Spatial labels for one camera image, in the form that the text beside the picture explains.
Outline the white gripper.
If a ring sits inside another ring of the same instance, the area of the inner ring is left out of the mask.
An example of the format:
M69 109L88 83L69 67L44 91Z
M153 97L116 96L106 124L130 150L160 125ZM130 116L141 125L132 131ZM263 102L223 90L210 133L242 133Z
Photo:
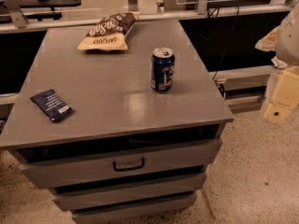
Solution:
M255 48L261 51L275 51L279 27L260 39ZM278 83L271 95L271 104L266 108L263 119L273 123L282 123L294 108L299 105L299 67L283 70L278 75Z

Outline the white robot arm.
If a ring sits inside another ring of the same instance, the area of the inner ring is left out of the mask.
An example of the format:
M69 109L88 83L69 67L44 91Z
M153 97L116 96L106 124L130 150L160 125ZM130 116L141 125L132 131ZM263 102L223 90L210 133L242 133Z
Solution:
M260 39L255 48L274 51L275 60L287 67L278 74L263 120L283 122L299 105L299 4L283 19L280 26Z

